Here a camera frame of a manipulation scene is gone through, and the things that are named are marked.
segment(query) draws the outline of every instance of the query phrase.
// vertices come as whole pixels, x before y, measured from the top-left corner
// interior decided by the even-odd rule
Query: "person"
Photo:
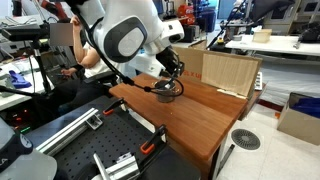
[[[90,78],[110,71],[94,48],[90,47],[88,43],[82,46],[80,38],[82,27],[79,19],[74,16],[70,23],[73,24],[73,51],[78,64],[69,69],[62,69],[61,74],[65,77],[71,77],[72,74],[84,68],[84,78]],[[120,68],[118,63],[110,62],[116,68]],[[73,79],[56,86],[49,98],[42,100],[41,103],[38,102],[38,104],[41,104],[40,108],[43,110],[50,111],[55,119],[102,95],[109,95],[109,88],[109,86],[100,83],[85,83],[82,78]]]

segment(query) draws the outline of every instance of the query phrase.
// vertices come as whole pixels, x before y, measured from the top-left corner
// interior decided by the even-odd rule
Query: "desk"
[[[242,35],[241,41],[230,41],[227,48],[253,51],[266,51],[275,53],[288,53],[309,56],[320,56],[320,44],[301,43],[300,48],[293,47],[297,43],[297,36],[271,36],[267,43],[252,42],[253,35]]]
[[[26,137],[30,139],[36,147],[50,138],[56,132],[67,126],[73,120],[81,116],[87,110],[94,107],[101,113],[102,110],[108,107],[111,102],[112,101],[105,96],[97,98],[90,103],[87,103],[73,110],[72,112],[26,134]],[[152,135],[150,131],[144,128],[121,108],[116,108],[114,113],[104,118],[103,121],[103,126],[105,127],[100,127],[97,131],[93,131],[91,129],[86,130],[66,148],[54,156],[58,161],[58,168],[66,170],[68,172],[69,179],[74,179],[72,175],[79,174],[79,172],[84,171],[83,168],[86,166],[86,163],[92,163],[94,152],[99,154],[100,158],[102,158],[102,162],[104,163],[105,167],[109,167],[113,164],[112,160],[117,159],[121,153],[127,153],[129,150],[139,147],[138,144],[135,144],[136,140],[140,141],[139,144],[142,144]],[[99,130],[103,130],[102,136],[99,135]],[[122,144],[124,142],[128,142],[128,138],[131,140],[130,143]],[[116,148],[116,144],[120,144],[121,148],[117,149],[118,147]],[[80,145],[81,148],[75,149],[74,147],[77,145]],[[118,154],[118,156],[111,157],[110,152],[113,152],[113,154]],[[80,158],[76,157],[83,157],[83,159],[85,159],[85,163],[79,160]],[[199,177],[200,172],[198,169],[182,159],[175,151],[167,146],[164,151],[160,153],[154,163],[151,164],[151,166],[145,171],[141,179],[198,180]]]
[[[156,80],[141,74],[134,78],[143,86]],[[110,89],[116,97],[124,97],[128,106],[156,127],[166,124],[172,147],[202,170],[202,177],[215,177],[210,172],[215,152],[228,131],[244,111],[247,100],[217,92],[209,85],[181,78],[185,92],[171,103],[159,103],[154,94],[125,84]]]
[[[28,88],[22,88],[19,90],[32,93],[33,88],[34,88],[32,74],[31,73],[27,74],[24,76],[24,78],[25,78],[25,80],[29,81],[32,84],[32,86],[30,86]],[[40,72],[34,73],[34,80],[35,80],[35,92],[36,93],[44,92],[44,87],[42,84],[43,80],[42,80],[42,76],[41,76]],[[48,81],[51,85],[51,88],[53,89],[54,86],[49,78],[48,78]],[[5,97],[5,98],[0,96],[0,111],[4,110],[6,108],[12,107],[14,105],[17,105],[19,103],[22,103],[24,101],[27,101],[29,99],[31,99],[30,96],[24,96],[24,95],[19,95],[19,94],[14,94],[12,96]]]

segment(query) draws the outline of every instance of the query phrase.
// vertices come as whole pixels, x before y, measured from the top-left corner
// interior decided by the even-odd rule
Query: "wooden table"
[[[206,84],[180,80],[185,92],[170,103],[160,103],[155,94],[125,84],[111,88],[110,93],[123,97],[130,108],[153,125],[165,124],[173,148],[197,165],[203,175],[210,176],[213,154],[245,109],[247,100],[222,94]],[[152,86],[156,79],[141,74],[134,81]]]

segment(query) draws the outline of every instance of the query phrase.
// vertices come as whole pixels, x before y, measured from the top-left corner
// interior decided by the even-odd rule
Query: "white tile floor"
[[[255,133],[261,147],[254,151],[234,148],[218,180],[318,180],[320,179],[320,146],[301,141],[277,131],[275,111],[255,105],[248,117],[237,121],[231,132],[242,128]]]

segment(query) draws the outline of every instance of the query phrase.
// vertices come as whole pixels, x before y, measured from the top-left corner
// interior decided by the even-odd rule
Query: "white table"
[[[4,68],[5,70],[11,70],[14,68],[14,65],[12,64],[6,64],[4,66],[1,66],[1,68]],[[44,92],[44,87],[43,87],[43,80],[42,80],[42,76],[41,76],[41,73],[40,72],[35,72],[34,73],[34,81],[35,81],[35,86],[33,84],[33,78],[32,78],[32,74],[27,74],[24,76],[25,80],[26,81],[29,81],[32,86],[30,86],[29,88],[22,88],[22,89],[18,89],[18,90],[21,90],[21,91],[25,91],[25,92],[30,92],[30,93],[33,93],[33,92],[36,92],[36,93],[41,93],[41,92]],[[50,83],[50,86],[51,86],[51,89],[54,88],[52,82],[50,81],[49,78],[47,78],[49,83]],[[17,105],[19,103],[22,103],[24,101],[27,101],[31,99],[30,96],[24,96],[24,95],[19,95],[19,94],[14,94],[14,95],[11,95],[9,97],[5,97],[3,98],[2,96],[0,96],[0,111],[6,109],[6,108],[9,108],[9,107],[12,107],[14,105]]]
[[[243,35],[241,41],[230,41],[227,48],[276,53],[300,54],[320,56],[320,44],[301,43],[300,48],[293,47],[297,43],[297,36],[271,36],[267,43],[252,42],[253,35]]]

